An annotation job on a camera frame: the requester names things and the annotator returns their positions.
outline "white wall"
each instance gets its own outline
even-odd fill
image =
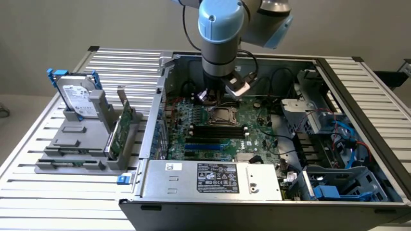
[[[410,0],[291,0],[295,20],[279,49],[252,52],[362,56],[395,70],[411,57]],[[188,31],[199,44],[196,10]],[[46,70],[74,69],[90,45],[191,50],[182,7],[170,0],[2,0],[0,92],[52,95]]]

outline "blue cable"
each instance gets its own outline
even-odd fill
[[[353,163],[354,163],[354,159],[355,159],[355,150],[351,149],[351,157],[350,157],[350,162],[349,162],[349,164],[346,166],[346,169],[351,168]]]
[[[354,128],[350,127],[347,124],[342,123],[341,121],[333,121],[333,123],[334,123],[334,124],[337,123],[341,127],[343,127],[345,129],[347,129],[347,130],[350,131],[350,133],[351,133],[351,136],[355,135],[355,130],[354,130]]]

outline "sticker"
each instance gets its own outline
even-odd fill
[[[166,163],[166,171],[182,171],[182,170],[183,170],[183,163]]]
[[[98,117],[95,105],[90,101],[88,90],[75,85],[64,85],[63,89],[75,112],[83,117]]]
[[[198,191],[200,193],[240,193],[235,164],[198,164]]]

